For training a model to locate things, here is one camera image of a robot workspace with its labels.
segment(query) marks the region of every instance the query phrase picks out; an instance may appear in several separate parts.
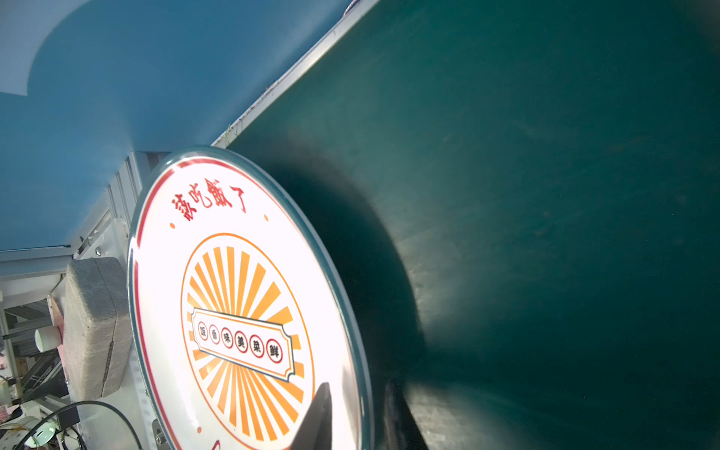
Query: orange circle outline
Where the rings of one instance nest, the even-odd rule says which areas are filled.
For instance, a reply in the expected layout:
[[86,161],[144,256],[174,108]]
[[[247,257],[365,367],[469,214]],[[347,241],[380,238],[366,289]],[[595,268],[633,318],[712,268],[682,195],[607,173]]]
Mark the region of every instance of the orange circle outline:
[[259,449],[256,449],[255,447],[252,447],[252,446],[242,442],[237,436],[235,436],[235,434],[232,431],[230,431],[227,426],[225,426],[225,424],[222,422],[222,420],[220,420],[220,418],[215,413],[215,410],[212,409],[210,402],[207,400],[207,397],[205,397],[205,393],[204,393],[204,390],[202,389],[202,386],[200,385],[200,382],[197,380],[197,375],[195,374],[195,368],[192,365],[192,361],[190,361],[190,349],[188,348],[187,340],[185,339],[185,328],[183,326],[184,322],[183,322],[183,317],[182,317],[182,312],[183,312],[182,311],[182,305],[183,305],[182,295],[184,293],[184,288],[185,288],[185,276],[187,275],[187,269],[188,269],[188,267],[190,267],[190,261],[192,261],[193,256],[195,256],[195,252],[197,252],[197,250],[202,246],[202,244],[206,243],[210,239],[216,238],[217,236],[230,236],[232,238],[244,240],[246,243],[250,244],[253,248],[255,248],[257,251],[259,251],[260,254],[262,256],[264,256],[265,259],[267,259],[270,262],[270,264],[272,264],[273,268],[275,269],[275,272],[277,272],[277,274],[280,276],[280,278],[282,279],[282,282],[285,283],[285,287],[287,288],[287,291],[290,293],[290,297],[292,297],[292,301],[295,303],[297,312],[298,312],[298,314],[300,314],[300,321],[302,322],[302,329],[305,330],[305,337],[307,338],[307,348],[310,351],[310,367],[312,368],[312,392],[311,392],[311,396],[310,396],[311,403],[315,399],[315,360],[312,358],[312,346],[310,345],[310,335],[307,334],[307,327],[305,326],[305,319],[302,318],[302,311],[300,310],[300,306],[297,304],[297,299],[295,298],[295,295],[292,293],[292,290],[290,289],[290,286],[288,285],[285,277],[282,276],[282,273],[280,273],[280,270],[278,270],[275,263],[272,262],[272,260],[265,254],[265,252],[260,250],[260,248],[258,246],[256,246],[254,243],[250,242],[248,239],[245,239],[242,236],[238,236],[233,233],[215,233],[214,235],[210,235],[210,236],[206,237],[199,244],[197,244],[197,247],[195,247],[195,249],[192,251],[192,253],[190,254],[190,257],[187,260],[187,264],[185,265],[185,272],[183,273],[183,276],[182,276],[182,286],[180,288],[180,323],[181,323],[180,328],[182,329],[182,335],[183,335],[182,341],[185,344],[185,351],[187,354],[187,362],[190,365],[192,376],[193,376],[193,378],[195,378],[195,383],[197,384],[197,387],[200,389],[200,393],[202,394],[202,399],[205,400],[205,403],[207,403],[207,406],[210,409],[210,412],[215,416],[215,418],[217,419],[217,422],[219,422],[220,425],[222,425],[222,427],[225,429],[225,431],[227,431],[228,434],[230,434],[237,442],[239,442],[240,444],[243,444],[245,447],[247,447],[249,449],[259,450]]

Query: enamel plate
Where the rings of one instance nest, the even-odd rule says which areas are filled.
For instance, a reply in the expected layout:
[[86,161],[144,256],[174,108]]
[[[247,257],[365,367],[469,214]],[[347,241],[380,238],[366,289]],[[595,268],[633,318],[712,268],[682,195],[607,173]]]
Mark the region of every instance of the enamel plate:
[[135,342],[178,450],[290,447],[318,387],[335,449],[369,449],[364,351],[329,255],[269,175],[223,150],[177,153],[133,220]]

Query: white curved shape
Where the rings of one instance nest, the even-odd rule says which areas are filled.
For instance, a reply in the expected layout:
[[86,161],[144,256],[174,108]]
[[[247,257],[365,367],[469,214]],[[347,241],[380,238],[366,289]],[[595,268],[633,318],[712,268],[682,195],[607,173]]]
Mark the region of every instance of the white curved shape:
[[27,96],[35,55],[71,12],[90,0],[0,1],[0,92]]

